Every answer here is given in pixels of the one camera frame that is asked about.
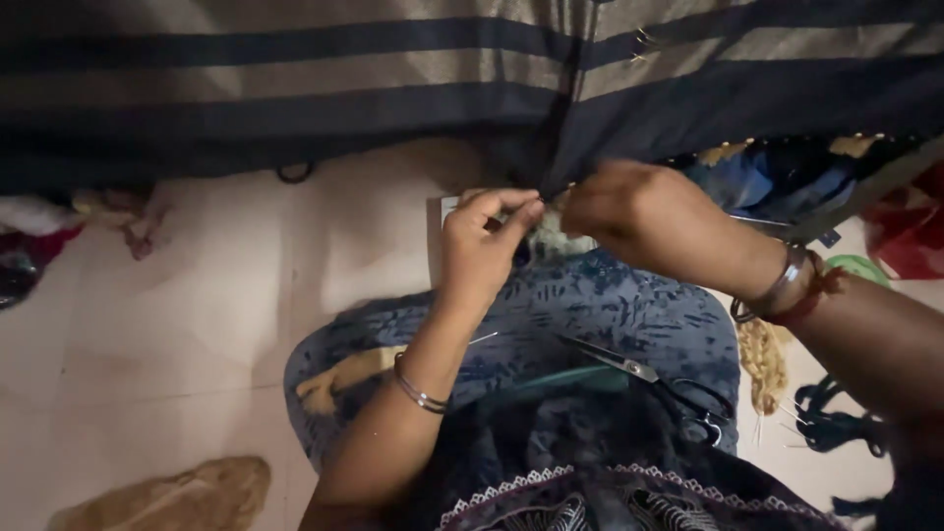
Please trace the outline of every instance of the scissors blade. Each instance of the scissors blade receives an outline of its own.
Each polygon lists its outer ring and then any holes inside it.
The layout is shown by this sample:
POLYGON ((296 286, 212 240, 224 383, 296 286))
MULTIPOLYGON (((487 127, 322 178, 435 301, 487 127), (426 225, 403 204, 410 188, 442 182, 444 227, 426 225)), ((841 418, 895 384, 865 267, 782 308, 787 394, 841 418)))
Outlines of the scissors blade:
POLYGON ((565 345, 576 348, 578 351, 586 354, 600 362, 605 363, 611 367, 618 368, 629 372, 631 375, 638 378, 642 378, 647 382, 653 383, 659 380, 659 374, 655 371, 654 368, 647 367, 641 363, 636 363, 631 359, 627 359, 626 356, 617 354, 613 351, 608 351, 602 347, 598 347, 593 343, 587 343, 582 339, 576 337, 569 337, 562 334, 555 334, 558 339, 561 340, 565 345))

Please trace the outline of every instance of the black stripe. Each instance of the black stripe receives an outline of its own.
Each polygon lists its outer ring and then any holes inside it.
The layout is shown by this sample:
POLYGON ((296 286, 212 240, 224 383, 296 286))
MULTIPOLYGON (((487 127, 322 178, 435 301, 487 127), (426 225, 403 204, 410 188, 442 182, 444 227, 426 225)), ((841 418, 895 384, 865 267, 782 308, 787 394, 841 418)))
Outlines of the black stripe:
POLYGON ((3 112, 0 195, 224 176, 422 136, 527 144, 566 102, 545 89, 469 83, 121 111, 3 112))
MULTIPOLYGON (((878 24, 944 22, 944 2, 921 0, 832 0, 785 2, 761 0, 746 6, 717 9, 664 24, 647 26, 645 31, 662 45, 692 43, 728 37, 733 42, 758 27, 849 27, 878 24)), ((581 68, 632 59, 637 54, 658 49, 636 40, 640 34, 630 31, 596 43, 582 58, 581 68)))
POLYGON ((491 18, 271 33, 74 37, 6 43, 0 47, 0 73, 236 65, 455 48, 502 48, 563 61, 575 42, 547 28, 491 18))
POLYGON ((932 137, 944 128, 944 57, 720 61, 570 108, 549 194, 606 157, 658 161, 790 134, 932 137))

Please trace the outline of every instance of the person's right hand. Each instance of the person's right hand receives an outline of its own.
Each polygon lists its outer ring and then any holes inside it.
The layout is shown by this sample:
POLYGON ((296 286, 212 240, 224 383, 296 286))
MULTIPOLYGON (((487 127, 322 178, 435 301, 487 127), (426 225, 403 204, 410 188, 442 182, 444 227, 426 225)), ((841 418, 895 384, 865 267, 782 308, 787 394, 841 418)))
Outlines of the person's right hand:
POLYGON ((681 173, 608 161, 570 189, 561 230, 596 239, 630 266, 717 289, 763 296, 784 269, 784 244, 724 214, 681 173))

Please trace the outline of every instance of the scissors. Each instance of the scissors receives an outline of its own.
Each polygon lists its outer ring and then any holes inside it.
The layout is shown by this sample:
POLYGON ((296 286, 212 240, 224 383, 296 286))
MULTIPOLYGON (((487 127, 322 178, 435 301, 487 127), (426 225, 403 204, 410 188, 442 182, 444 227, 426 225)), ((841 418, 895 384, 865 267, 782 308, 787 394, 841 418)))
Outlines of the scissors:
POLYGON ((607 351, 602 347, 598 347, 592 343, 587 343, 586 341, 577 339, 576 337, 568 337, 561 334, 555 335, 565 345, 574 347, 581 353, 586 354, 602 363, 605 363, 610 367, 618 368, 627 372, 631 376, 641 378, 646 382, 661 388, 677 404, 683 405, 695 412, 694 417, 689 417, 686 416, 681 409, 679 410, 679 412, 682 414, 682 421, 691 422, 700 426, 701 429, 707 434, 707 437, 702 442, 710 444, 711 446, 717 446, 717 444, 721 442, 721 426, 728 425, 734 419, 734 405, 731 403, 731 401, 722 397, 711 387, 702 385, 687 378, 675 378, 671 381, 666 381, 659 377, 659 373, 656 372, 654 368, 634 362, 633 360, 627 359, 625 356, 617 354, 616 352, 607 351), (711 407, 697 403, 684 396, 679 391, 680 387, 693 387, 699 391, 702 391, 711 397, 712 400, 710 402, 714 403, 711 407))

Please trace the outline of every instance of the lace trim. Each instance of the lace trim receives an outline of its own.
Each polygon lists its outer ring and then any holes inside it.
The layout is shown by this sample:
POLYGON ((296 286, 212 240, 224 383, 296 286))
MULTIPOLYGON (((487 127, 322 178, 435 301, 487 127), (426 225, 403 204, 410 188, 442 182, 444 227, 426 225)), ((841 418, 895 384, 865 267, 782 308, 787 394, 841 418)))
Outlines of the lace trim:
POLYGON ((456 506, 452 508, 448 513, 444 513, 443 516, 439 518, 439 527, 436 528, 436 531, 442 531, 452 519, 456 518, 467 509, 470 509, 476 505, 483 504, 492 498, 497 497, 500 494, 506 492, 511 492, 513 490, 518 490, 519 488, 530 487, 531 485, 537 485, 538 483, 543 483, 547 480, 554 479, 556 477, 561 477, 562 475, 569 474, 574 471, 574 467, 567 465, 566 467, 555 467, 552 471, 551 469, 544 469, 543 472, 531 471, 528 473, 527 477, 517 476, 513 482, 502 482, 498 488, 489 487, 480 494, 474 494, 472 499, 468 502, 464 500, 459 500, 456 502, 456 506))
POLYGON ((777 498, 776 496, 770 496, 766 500, 750 500, 745 502, 741 500, 737 494, 729 494, 725 496, 720 490, 714 487, 704 488, 702 487, 697 480, 694 479, 684 479, 679 474, 675 472, 663 473, 656 467, 648 467, 646 469, 636 465, 635 463, 631 464, 629 467, 623 465, 616 465, 615 467, 607 467, 609 471, 615 472, 632 472, 632 473, 641 473, 649 477, 654 477, 657 479, 664 479, 670 481, 676 485, 687 488, 692 492, 705 498, 720 502, 724 505, 729 505, 735 509, 745 510, 745 511, 785 511, 791 512, 794 514, 800 514, 803 516, 808 516, 810 518, 815 518, 817 520, 828 522, 836 527, 847 529, 846 525, 842 523, 838 518, 831 514, 821 513, 811 507, 806 505, 791 505, 787 502, 777 498))
MULTIPOLYGON (((807 516, 810 518, 815 518, 820 521, 827 522, 833 526, 839 527, 841 529, 847 529, 846 525, 843 524, 839 519, 830 514, 823 514, 811 507, 806 505, 791 505, 787 502, 784 502, 776 496, 770 496, 764 501, 761 500, 750 500, 745 502, 741 500, 736 494, 730 494, 725 496, 720 490, 714 487, 704 488, 702 487, 697 480, 694 479, 684 479, 679 474, 675 472, 664 473, 656 467, 642 468, 639 465, 633 463, 629 467, 623 465, 616 465, 615 467, 607 467, 609 471, 615 472, 630 472, 630 473, 641 473, 649 477, 654 477, 657 479, 663 479, 670 481, 676 485, 687 488, 692 492, 700 496, 704 496, 710 500, 722 503, 724 505, 729 505, 736 509, 745 510, 745 511, 784 511, 794 514, 799 514, 802 516, 807 516)), ((472 496, 472 499, 468 502, 464 500, 459 500, 455 507, 451 511, 444 513, 443 516, 439 519, 439 527, 436 528, 436 531, 442 531, 453 519, 465 512, 466 510, 475 507, 476 505, 483 504, 500 494, 506 492, 511 492, 513 490, 518 490, 520 488, 529 487, 536 485, 538 483, 543 483, 545 481, 561 477, 565 474, 572 473, 574 467, 572 465, 567 465, 566 467, 556 467, 553 471, 550 469, 544 469, 544 471, 531 471, 527 477, 517 476, 512 483, 502 482, 498 488, 489 487, 485 492, 475 494, 472 496)))

